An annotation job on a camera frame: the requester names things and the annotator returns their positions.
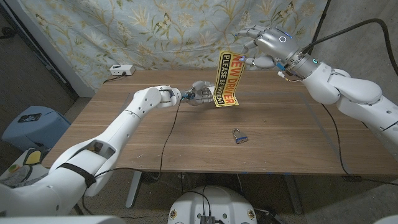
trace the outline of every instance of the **fabric backdrop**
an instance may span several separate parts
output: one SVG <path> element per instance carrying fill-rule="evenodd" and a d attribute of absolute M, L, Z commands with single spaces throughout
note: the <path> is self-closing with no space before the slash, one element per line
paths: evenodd
<path fill-rule="evenodd" d="M 146 70 L 212 70 L 220 50 L 239 53 L 244 26 L 279 26 L 304 46 L 326 0 L 19 0 L 92 89 L 113 64 Z M 257 49 L 246 55 L 260 56 Z"/>

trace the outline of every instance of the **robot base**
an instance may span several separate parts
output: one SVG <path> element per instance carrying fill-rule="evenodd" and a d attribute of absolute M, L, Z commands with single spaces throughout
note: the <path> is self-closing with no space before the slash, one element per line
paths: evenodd
<path fill-rule="evenodd" d="M 206 199 L 202 198 L 201 195 L 203 188 L 198 187 L 192 190 L 199 194 L 187 192 L 177 199 L 170 209 L 167 223 L 208 223 L 205 221 L 206 219 L 215 220 L 216 223 L 257 224 L 252 205 L 240 194 L 225 187 L 206 186 L 204 196 L 209 200 L 209 207 Z M 203 202 L 205 204 L 205 216 L 203 216 Z"/>

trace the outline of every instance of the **black cable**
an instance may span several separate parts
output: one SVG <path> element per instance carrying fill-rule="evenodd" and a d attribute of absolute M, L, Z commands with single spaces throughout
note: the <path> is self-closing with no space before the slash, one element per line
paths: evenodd
<path fill-rule="evenodd" d="M 201 202 L 203 203 L 203 215 L 205 215 L 205 188 L 207 187 L 207 185 L 205 185 L 205 187 L 203 188 L 202 192 L 201 192 Z"/>
<path fill-rule="evenodd" d="M 137 219 L 137 218 L 155 218 L 155 217 L 163 217 L 163 216 L 168 216 L 169 214 L 164 214 L 164 215 L 154 215 L 151 217 L 120 217 L 120 218 L 131 218 L 131 219 Z"/>
<path fill-rule="evenodd" d="M 329 36 L 326 36 L 326 37 L 321 38 L 319 40 L 316 40 L 316 41 L 312 42 L 311 44 L 308 44 L 306 47 L 304 47 L 302 49 L 301 53 L 302 54 L 306 54 L 306 53 L 308 53 L 310 51 L 311 48 L 313 48 L 315 45 L 317 45 L 319 43 L 322 43 L 322 42 L 324 42 L 324 41 L 326 41 L 328 39 L 334 38 L 334 37 L 336 37 L 338 35 L 344 34 L 344 33 L 348 32 L 348 31 L 351 31 L 351 30 L 356 29 L 358 27 L 361 27 L 361 26 L 363 26 L 365 24 L 370 24 L 370 23 L 373 23 L 373 22 L 379 24 L 381 26 L 381 29 L 383 30 L 384 41 L 386 43 L 388 57 L 390 59 L 392 67 L 394 68 L 394 71 L 398 75 L 398 65 L 397 65 L 397 63 L 395 61 L 394 54 L 392 53 L 391 42 L 390 42 L 390 37 L 389 37 L 389 34 L 388 34 L 387 24 L 383 20 L 378 19 L 378 18 L 368 19 L 368 20 L 362 21 L 362 22 L 357 23 L 357 24 L 355 24 L 353 26 L 350 26 L 349 28 L 343 29 L 343 30 L 341 30 L 339 32 L 335 32 L 332 35 L 329 35 Z"/>
<path fill-rule="evenodd" d="M 196 191 L 193 191 L 193 190 L 189 190 L 189 191 L 187 191 L 187 192 L 191 192 L 191 193 L 195 193 L 195 194 L 201 195 L 202 197 L 204 197 L 204 198 L 206 199 L 207 204 L 209 205 L 209 216 L 210 216 L 210 214 L 211 214 L 210 202 L 209 202 L 209 200 L 207 199 L 207 197 L 206 197 L 204 194 L 201 194 L 201 193 L 196 192 Z"/>
<path fill-rule="evenodd" d="M 323 10 L 323 13 L 322 13 L 322 16 L 321 16 L 321 19 L 319 20 L 318 27 L 317 27 L 317 29 L 315 31 L 315 34 L 313 35 L 312 42 L 316 41 L 317 38 L 318 38 L 319 32 L 321 31 L 321 27 L 322 27 L 323 21 L 326 18 L 326 13 L 328 12 L 330 2 L 331 2 L 331 0 L 328 0 L 328 2 L 326 3 L 325 9 Z M 311 48 L 308 51 L 309 55 L 311 55 L 312 50 L 313 50 L 313 48 Z"/>
<path fill-rule="evenodd" d="M 182 185 L 182 173 L 180 174 L 181 180 L 181 194 L 184 194 L 184 186 Z"/>
<path fill-rule="evenodd" d="M 341 165 L 341 168 L 343 168 L 344 172 L 345 172 L 348 176 L 350 176 L 350 177 L 358 177 L 358 178 L 360 178 L 360 180 L 366 180 L 366 181 L 370 181 L 370 182 L 377 182 L 377 183 L 381 183 L 381 184 L 389 184 L 389 185 L 398 186 L 398 184 L 391 183 L 391 182 L 385 182 L 385 181 L 381 181 L 381 180 L 373 180 L 373 179 L 362 178 L 362 177 L 360 177 L 360 176 L 354 176 L 353 174 L 350 174 L 349 172 L 346 171 L 346 169 L 344 168 L 344 165 L 343 165 L 343 158 L 342 158 L 342 156 L 341 156 L 340 135 L 338 134 L 338 128 L 337 128 L 337 125 L 336 125 L 336 121 L 335 121 L 335 119 L 333 118 L 333 116 L 331 115 L 331 113 L 329 112 L 329 110 L 326 108 L 326 106 L 323 105 L 323 104 L 322 104 L 322 106 L 323 106 L 323 108 L 326 110 L 326 112 L 328 112 L 328 114 L 329 114 L 331 120 L 333 121 L 333 124 L 335 125 L 336 134 L 337 134 L 337 140 L 338 140 L 338 151 L 339 151 L 339 157 L 340 157 L 340 165 Z"/>
<path fill-rule="evenodd" d="M 398 184 L 396 184 L 396 183 L 391 183 L 391 182 L 386 182 L 386 181 L 381 181 L 381 180 L 373 180 L 373 179 L 367 179 L 367 178 L 363 178 L 363 177 L 362 177 L 362 179 L 371 181 L 371 182 L 377 182 L 377 183 L 382 183 L 382 184 L 391 184 L 391 185 L 398 186 Z"/>
<path fill-rule="evenodd" d="M 87 191 L 87 189 L 86 189 L 85 192 L 83 193 L 83 196 L 81 196 L 81 204 L 83 205 L 83 208 L 86 210 L 86 212 L 88 212 L 90 215 L 94 215 L 94 213 L 91 212 L 90 209 L 88 209 L 88 208 L 86 207 L 86 204 L 85 204 L 85 194 L 86 194 L 86 191 Z"/>
<path fill-rule="evenodd" d="M 114 171 L 114 170 L 135 170 L 135 171 L 143 172 L 142 170 L 131 168 L 131 167 L 118 167 L 118 168 L 108 169 L 108 170 L 106 170 L 104 172 L 100 172 L 99 174 L 95 175 L 94 178 L 97 178 L 100 175 L 103 175 L 103 174 L 105 174 L 107 172 L 111 172 L 111 171 Z"/>
<path fill-rule="evenodd" d="M 160 157 L 159 174 L 157 175 L 157 177 L 151 176 L 151 177 L 152 177 L 153 179 L 155 179 L 155 180 L 158 180 L 158 179 L 160 178 L 160 174 L 162 173 L 162 164 L 163 164 L 163 153 L 164 153 L 164 149 L 165 149 L 165 147 L 166 147 L 167 141 L 169 140 L 169 137 L 170 137 L 170 136 L 172 135 L 172 133 L 173 133 L 173 129 L 174 129 L 175 121 L 177 120 L 177 115 L 178 115 L 178 110 L 180 109 L 180 105 L 181 105 L 181 100 L 180 100 L 180 102 L 178 103 L 177 112 L 175 112 L 175 117 L 174 117 L 174 122 L 173 122 L 172 129 L 170 130 L 170 134 L 169 134 L 169 136 L 167 136 L 166 142 L 164 142 L 164 145 L 163 145 L 162 154 L 161 154 L 161 157 Z"/>
<path fill-rule="evenodd" d="M 78 204 L 73 206 L 73 208 L 75 209 L 78 215 L 85 215 Z"/>
<path fill-rule="evenodd" d="M 105 81 L 103 82 L 103 84 L 106 83 L 106 82 L 109 82 L 109 81 L 115 81 L 115 80 L 117 80 L 117 79 L 120 79 L 121 77 L 123 77 L 123 76 L 125 76 L 125 75 L 126 75 L 126 72 L 123 72 L 121 75 L 119 75 L 119 76 L 117 76 L 117 77 L 114 77 L 114 78 L 110 78 L 110 79 L 105 80 Z"/>
<path fill-rule="evenodd" d="M 368 128 L 364 122 L 362 122 L 362 123 L 363 123 L 363 125 L 365 125 L 366 128 Z M 368 129 L 369 129 L 369 128 L 368 128 Z"/>
<path fill-rule="evenodd" d="M 239 186 L 240 186 L 240 188 L 241 188 L 241 193 L 242 193 L 242 196 L 244 197 L 243 188 L 242 188 L 242 183 L 241 183 L 241 179 L 239 178 L 239 174 L 236 174 L 236 177 L 238 178 Z"/>
<path fill-rule="evenodd" d="M 323 108 L 326 110 L 326 112 L 328 112 L 328 114 L 329 114 L 331 120 L 333 121 L 333 124 L 335 125 L 336 134 L 337 134 L 337 142 L 338 142 L 338 155 L 339 155 L 339 158 L 340 158 L 340 165 L 341 165 L 341 168 L 343 168 L 344 172 L 345 172 L 347 175 L 351 175 L 351 174 L 349 174 L 349 173 L 347 172 L 347 170 L 344 168 L 344 165 L 343 165 L 343 158 L 342 158 L 342 156 L 341 156 L 340 135 L 338 134 L 338 128 L 337 128 L 336 121 L 335 121 L 335 119 L 333 118 L 333 116 L 331 115 L 331 113 L 329 112 L 328 108 L 326 108 L 326 106 L 323 105 L 323 104 L 321 104 L 321 105 L 322 105 Z"/>

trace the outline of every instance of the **yellow object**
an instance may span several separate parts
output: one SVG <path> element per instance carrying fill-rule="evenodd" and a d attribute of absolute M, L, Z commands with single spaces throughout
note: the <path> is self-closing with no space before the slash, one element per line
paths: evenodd
<path fill-rule="evenodd" d="M 239 105 L 235 91 L 245 66 L 244 62 L 239 61 L 242 56 L 227 51 L 220 52 L 216 87 L 213 93 L 216 107 Z"/>
<path fill-rule="evenodd" d="M 15 172 L 20 168 L 20 166 L 18 164 L 13 164 L 12 166 L 10 166 L 8 168 L 8 172 Z"/>
<path fill-rule="evenodd" d="M 31 164 L 39 163 L 41 155 L 42 155 L 42 152 L 40 152 L 40 151 L 34 151 L 34 152 L 30 153 L 25 161 L 25 164 L 31 165 Z"/>

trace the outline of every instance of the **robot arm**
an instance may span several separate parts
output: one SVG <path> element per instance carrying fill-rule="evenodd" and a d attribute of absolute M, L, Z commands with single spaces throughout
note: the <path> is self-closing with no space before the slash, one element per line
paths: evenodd
<path fill-rule="evenodd" d="M 277 27 L 249 26 L 236 35 L 254 38 L 243 49 L 259 47 L 268 54 L 259 58 L 242 58 L 259 68 L 277 66 L 301 78 L 312 98 L 319 103 L 336 103 L 338 109 L 352 118 L 368 123 L 398 145 L 398 106 L 382 96 L 380 87 L 370 81 L 351 78 L 339 69 L 303 54 L 295 39 Z"/>
<path fill-rule="evenodd" d="M 211 102 L 209 82 L 196 82 L 189 90 L 191 105 Z M 183 98 L 180 90 L 157 86 L 137 91 L 127 108 L 99 136 L 66 150 L 48 176 L 34 185 L 11 189 L 0 185 L 0 212 L 7 217 L 67 215 L 83 194 L 96 195 L 107 183 L 121 151 L 140 122 L 154 108 L 174 106 Z"/>

